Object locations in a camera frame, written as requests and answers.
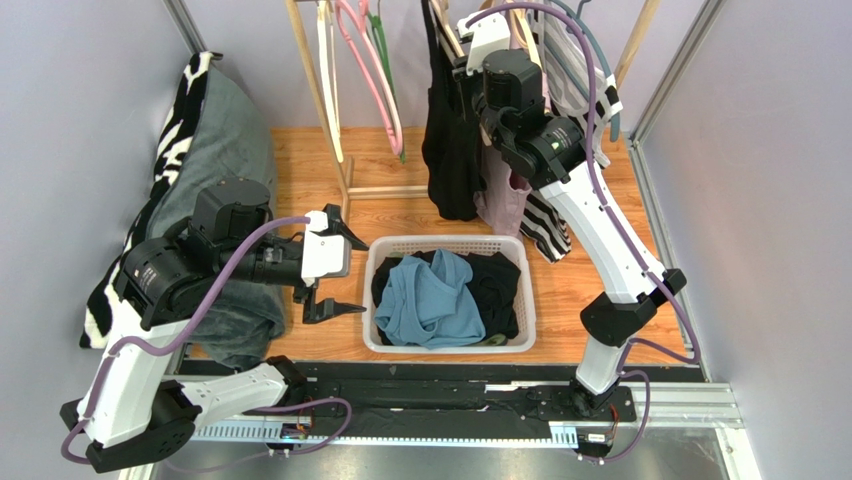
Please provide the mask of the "green plastic hanger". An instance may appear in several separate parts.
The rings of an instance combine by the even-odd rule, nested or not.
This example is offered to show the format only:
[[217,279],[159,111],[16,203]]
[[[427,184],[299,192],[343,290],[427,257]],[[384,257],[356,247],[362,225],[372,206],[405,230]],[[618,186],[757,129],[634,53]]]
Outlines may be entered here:
[[377,10],[375,13],[370,10],[370,2],[367,1],[366,4],[366,14],[370,25],[372,43],[381,61],[386,84],[388,86],[389,91],[389,93],[386,95],[386,104],[389,107],[392,123],[393,142],[391,144],[391,147],[392,150],[397,154],[400,163],[404,165],[406,163],[407,157],[404,146],[402,126],[398,112],[396,90],[394,87],[392,69],[390,65],[389,49],[386,41],[383,23],[380,16],[381,2],[377,2]]

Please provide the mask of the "blue tank top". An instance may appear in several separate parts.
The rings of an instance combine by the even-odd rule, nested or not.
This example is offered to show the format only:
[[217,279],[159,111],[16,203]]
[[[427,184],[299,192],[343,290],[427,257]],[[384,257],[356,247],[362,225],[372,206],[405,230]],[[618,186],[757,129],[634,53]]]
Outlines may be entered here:
[[444,249],[389,257],[371,282],[373,323],[395,347],[473,345],[486,328],[468,288],[472,280],[467,260]]

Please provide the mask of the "pink plastic hanger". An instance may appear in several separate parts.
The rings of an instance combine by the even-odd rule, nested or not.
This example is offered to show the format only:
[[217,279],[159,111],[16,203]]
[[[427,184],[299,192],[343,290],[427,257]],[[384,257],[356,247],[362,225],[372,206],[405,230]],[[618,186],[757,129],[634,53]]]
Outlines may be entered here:
[[357,7],[349,1],[333,1],[332,4],[338,29],[374,98],[391,151],[401,156],[404,138],[396,100],[382,59],[367,31],[369,1],[358,1]]

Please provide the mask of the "cream wooden hanger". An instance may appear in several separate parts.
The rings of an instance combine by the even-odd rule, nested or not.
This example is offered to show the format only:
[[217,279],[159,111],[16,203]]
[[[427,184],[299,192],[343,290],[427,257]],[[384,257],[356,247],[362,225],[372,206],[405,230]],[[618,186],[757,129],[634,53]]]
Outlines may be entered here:
[[342,164],[344,162],[344,156],[340,132],[337,70],[335,61],[335,30],[333,2],[318,1],[317,33],[324,111],[326,121],[329,126],[332,152],[336,161],[339,164]]

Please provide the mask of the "green tank top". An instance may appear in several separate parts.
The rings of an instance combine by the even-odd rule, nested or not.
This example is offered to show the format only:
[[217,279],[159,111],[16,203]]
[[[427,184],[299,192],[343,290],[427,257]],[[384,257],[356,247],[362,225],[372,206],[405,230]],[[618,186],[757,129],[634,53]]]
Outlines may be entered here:
[[480,342],[474,344],[475,347],[502,347],[509,341],[509,338],[504,334],[495,334]]

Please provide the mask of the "cream plastic hanger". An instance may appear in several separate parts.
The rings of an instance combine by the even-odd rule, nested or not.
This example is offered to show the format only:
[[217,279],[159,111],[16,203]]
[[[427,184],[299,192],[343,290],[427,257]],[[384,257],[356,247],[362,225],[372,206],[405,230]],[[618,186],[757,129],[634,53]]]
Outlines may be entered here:
[[478,142],[491,146],[485,129],[474,110],[463,110],[452,78],[451,61],[467,56],[456,28],[450,25],[448,1],[422,1],[427,33],[430,84],[428,88],[427,137],[448,140],[456,133],[456,123],[467,122],[477,127]]

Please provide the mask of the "light wooden hanger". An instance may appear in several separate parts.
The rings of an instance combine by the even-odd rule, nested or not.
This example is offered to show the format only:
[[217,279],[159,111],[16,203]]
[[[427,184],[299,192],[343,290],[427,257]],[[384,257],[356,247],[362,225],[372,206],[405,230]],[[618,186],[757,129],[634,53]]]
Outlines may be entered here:
[[531,51],[538,47],[538,40],[525,9],[503,11],[509,25],[510,47]]

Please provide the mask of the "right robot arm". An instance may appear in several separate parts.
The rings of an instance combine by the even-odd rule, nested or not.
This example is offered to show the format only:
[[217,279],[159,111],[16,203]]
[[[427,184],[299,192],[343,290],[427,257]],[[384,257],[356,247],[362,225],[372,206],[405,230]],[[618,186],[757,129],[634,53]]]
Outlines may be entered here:
[[588,334],[569,405],[582,417],[604,411],[631,339],[687,284],[630,229],[587,154],[581,127],[546,112],[543,72],[520,49],[470,53],[452,64],[464,116],[476,121],[510,169],[566,221],[603,282],[580,313]]

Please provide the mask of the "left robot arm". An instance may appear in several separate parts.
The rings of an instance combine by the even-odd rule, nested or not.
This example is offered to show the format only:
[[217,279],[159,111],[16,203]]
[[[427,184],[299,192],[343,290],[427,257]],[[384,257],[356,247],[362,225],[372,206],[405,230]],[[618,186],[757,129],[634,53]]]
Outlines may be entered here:
[[204,427],[239,414],[299,414],[313,407],[306,377],[278,356],[247,371],[201,382],[165,378],[231,280],[290,286],[303,322],[317,324],[358,311],[318,300],[324,278],[348,274],[366,244],[329,204],[298,218],[300,238],[282,238],[263,184],[228,178],[203,189],[192,215],[166,236],[133,247],[119,267],[119,316],[87,394],[60,415],[71,437],[87,436],[83,455],[63,443],[69,461],[98,473],[153,464],[180,450]]

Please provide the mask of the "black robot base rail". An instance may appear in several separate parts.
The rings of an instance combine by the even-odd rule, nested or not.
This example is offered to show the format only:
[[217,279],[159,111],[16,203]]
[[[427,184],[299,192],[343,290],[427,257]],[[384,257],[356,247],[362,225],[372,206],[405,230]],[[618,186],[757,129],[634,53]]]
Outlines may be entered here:
[[579,427],[569,445],[606,457],[621,428],[644,431],[651,391],[641,371],[599,396],[582,392],[570,365],[336,363],[298,361],[314,437],[388,443],[540,441],[559,422]]

